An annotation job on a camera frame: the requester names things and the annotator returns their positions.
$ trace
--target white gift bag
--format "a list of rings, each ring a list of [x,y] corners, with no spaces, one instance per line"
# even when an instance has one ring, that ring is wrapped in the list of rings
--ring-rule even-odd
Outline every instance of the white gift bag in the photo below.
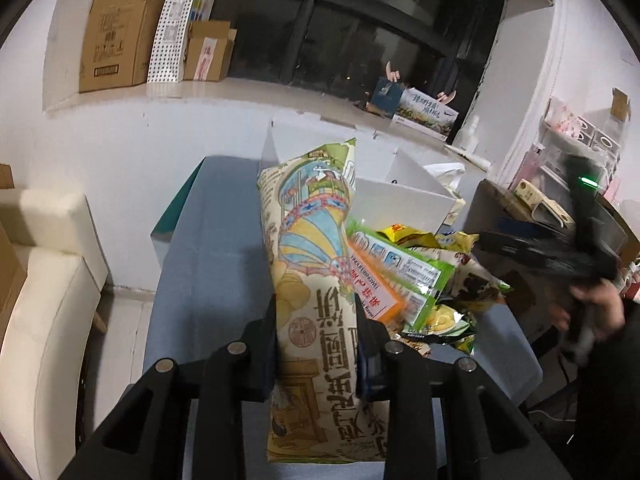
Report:
[[[149,60],[148,83],[182,81],[189,22],[208,20],[214,0],[165,0]]]

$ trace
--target black device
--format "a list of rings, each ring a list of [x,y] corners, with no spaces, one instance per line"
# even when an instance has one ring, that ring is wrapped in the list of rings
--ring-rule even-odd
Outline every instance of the black device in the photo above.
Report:
[[[390,401],[385,480],[436,480],[431,401],[442,404],[449,480],[570,480],[524,415],[471,357],[425,359],[367,319],[356,296],[359,397]],[[277,374],[275,300],[206,360],[161,359],[78,450],[60,480],[182,477],[190,403],[199,399],[193,480],[243,480],[242,402],[269,398]]]
[[[602,278],[613,280],[618,270],[618,258],[601,242],[596,167],[590,159],[578,155],[567,155],[564,163],[575,222],[572,232],[564,234],[529,226],[525,227],[524,235],[483,232],[476,248],[506,256],[533,271],[567,283],[590,286]],[[595,340],[596,322],[593,305],[574,299],[570,327],[561,342],[562,352],[570,361],[586,364]]]

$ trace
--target white wall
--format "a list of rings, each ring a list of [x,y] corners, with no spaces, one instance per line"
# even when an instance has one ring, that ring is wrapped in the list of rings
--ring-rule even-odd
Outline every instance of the white wall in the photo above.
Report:
[[[555,0],[554,19],[538,85],[520,131],[503,139],[511,147],[497,180],[508,184],[524,153],[539,139],[540,123],[551,95],[566,101],[571,109],[596,126],[602,126],[611,106],[611,89],[617,87],[632,102],[640,99],[640,66],[622,31],[600,0]],[[639,176],[640,120],[629,124],[625,149],[617,175],[622,184],[618,199],[640,200],[635,185]]]
[[[274,108],[139,98],[42,113],[56,0],[34,0],[0,49],[0,159],[17,185],[86,195],[113,283],[154,290],[149,233],[203,156],[258,158]]]
[[[522,127],[542,72],[555,7],[507,0],[480,93],[467,114],[479,117],[476,153],[499,169]]]
[[[611,106],[611,89],[619,88],[640,104],[640,63],[600,0],[567,0],[562,59],[552,94],[576,113],[602,127]],[[628,125],[627,141],[616,175],[618,200],[640,200],[640,117]]]

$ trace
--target metal screw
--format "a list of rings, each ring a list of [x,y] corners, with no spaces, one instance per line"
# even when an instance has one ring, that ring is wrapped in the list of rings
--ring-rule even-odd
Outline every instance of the metal screw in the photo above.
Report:
[[[242,341],[233,341],[226,346],[226,351],[231,355],[240,355],[246,352],[246,345]]]
[[[461,357],[458,359],[458,366],[465,372],[473,372],[478,367],[478,363],[471,357]]]
[[[170,372],[174,368],[174,362],[171,359],[160,359],[156,363],[156,372],[160,372],[164,374],[165,372]]]
[[[399,341],[387,341],[385,343],[385,350],[390,354],[398,355],[404,350],[404,345]]]

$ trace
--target brown cardboard box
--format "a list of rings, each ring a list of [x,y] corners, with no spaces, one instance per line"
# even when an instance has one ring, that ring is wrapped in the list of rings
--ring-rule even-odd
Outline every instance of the brown cardboard box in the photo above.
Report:
[[[80,91],[146,82],[164,0],[94,0],[84,33]]]
[[[0,224],[0,347],[18,294],[26,279],[27,273],[18,261],[14,247]]]
[[[613,101],[611,102],[611,115],[623,123],[631,115],[631,102],[624,92],[621,92],[617,88],[613,89]]]
[[[11,173],[11,166],[0,164],[0,189],[13,189],[14,176]]]
[[[236,32],[229,22],[193,22],[189,28],[189,46],[184,78],[196,81],[221,81],[226,77]]]

